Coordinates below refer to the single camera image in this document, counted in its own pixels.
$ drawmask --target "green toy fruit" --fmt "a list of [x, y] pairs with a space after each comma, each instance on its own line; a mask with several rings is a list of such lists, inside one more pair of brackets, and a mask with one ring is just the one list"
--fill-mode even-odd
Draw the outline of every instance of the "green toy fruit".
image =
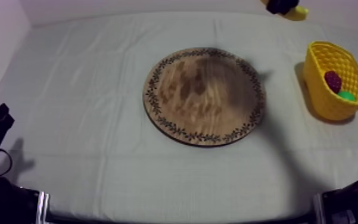
[[347, 100], [350, 100], [350, 101], [355, 101], [354, 95], [349, 91], [340, 91], [338, 93], [338, 95], [341, 96], [344, 99], [347, 99]]

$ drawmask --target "yellow object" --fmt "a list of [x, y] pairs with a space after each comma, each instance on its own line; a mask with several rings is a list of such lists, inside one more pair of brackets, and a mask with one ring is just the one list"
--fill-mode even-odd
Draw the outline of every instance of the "yellow object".
[[[261, 0], [261, 2], [264, 5], [267, 5], [269, 3], [269, 0]], [[281, 17], [292, 21], [305, 20], [307, 18], [307, 14], [308, 14], [308, 9], [303, 8], [299, 5], [296, 6], [295, 8], [290, 9], [290, 11], [285, 15], [279, 13]]]
[[[349, 91], [356, 101], [341, 98], [325, 82], [327, 71], [335, 71], [341, 78], [341, 90]], [[352, 54], [329, 42], [312, 42], [308, 46], [304, 63], [312, 105], [316, 112], [328, 120], [344, 120], [358, 111], [358, 64]]]

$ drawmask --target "wrinkled fabric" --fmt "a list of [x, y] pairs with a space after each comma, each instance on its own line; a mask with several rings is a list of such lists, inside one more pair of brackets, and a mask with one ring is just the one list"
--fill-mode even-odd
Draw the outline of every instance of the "wrinkled fabric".
[[[16, 119], [2, 146], [23, 139], [22, 163], [32, 163], [17, 185], [50, 193], [54, 213], [101, 220], [246, 222], [306, 211], [315, 193], [358, 180], [358, 113], [345, 124], [318, 120], [297, 79], [311, 41], [358, 61], [358, 32], [262, 15], [115, 15], [35, 28], [0, 82], [0, 103]], [[267, 110], [244, 139], [189, 147], [149, 121], [148, 73], [192, 47], [224, 49], [259, 72]]]

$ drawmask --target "toy fruit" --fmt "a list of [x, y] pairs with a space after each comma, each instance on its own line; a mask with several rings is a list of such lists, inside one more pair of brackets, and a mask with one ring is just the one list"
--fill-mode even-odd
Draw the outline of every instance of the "toy fruit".
[[338, 93], [338, 95], [341, 96], [344, 99], [347, 99], [347, 100], [350, 100], [350, 101], [355, 101], [354, 95], [349, 91], [340, 91]]
[[325, 81], [328, 84], [329, 88], [335, 93], [338, 94], [341, 89], [341, 79], [339, 75], [334, 71], [328, 71], [325, 73]]

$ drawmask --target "engraved vine pattern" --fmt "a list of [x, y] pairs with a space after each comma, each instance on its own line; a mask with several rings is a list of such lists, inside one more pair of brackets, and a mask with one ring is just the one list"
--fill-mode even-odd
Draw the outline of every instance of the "engraved vine pattern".
[[[258, 100], [257, 106], [249, 116], [249, 123], [243, 123], [241, 127], [235, 128], [231, 133], [225, 134], [224, 136], [214, 134], [209, 135], [197, 132], [188, 133], [184, 128], [178, 127], [176, 123], [170, 122], [165, 117], [160, 116], [160, 102], [154, 92], [157, 89], [158, 82], [160, 81], [160, 75], [162, 74], [163, 69], [167, 65], [172, 64], [176, 60], [180, 60], [183, 57], [203, 56], [206, 54], [210, 57], [236, 59], [236, 65], [239, 66], [245, 74], [249, 75], [250, 81], [253, 84], [253, 89], [256, 93], [256, 98]], [[264, 93], [261, 84], [258, 81], [256, 71], [246, 61], [236, 58], [236, 56], [234, 56], [233, 54], [214, 48], [204, 48], [193, 51], [186, 51], [180, 54], [175, 54], [174, 56], [161, 61], [152, 73], [152, 77], [148, 82], [148, 87], [145, 95], [148, 97], [148, 102], [151, 106], [151, 112], [154, 113], [155, 116], [157, 116], [156, 122], [160, 126], [164, 126], [172, 134], [177, 136], [183, 136], [188, 142], [198, 140], [200, 142], [217, 143], [223, 141], [225, 143], [228, 143], [239, 139], [242, 136], [248, 134], [250, 130], [252, 130], [252, 128], [257, 125], [259, 118], [262, 116], [262, 112], [264, 110]]]

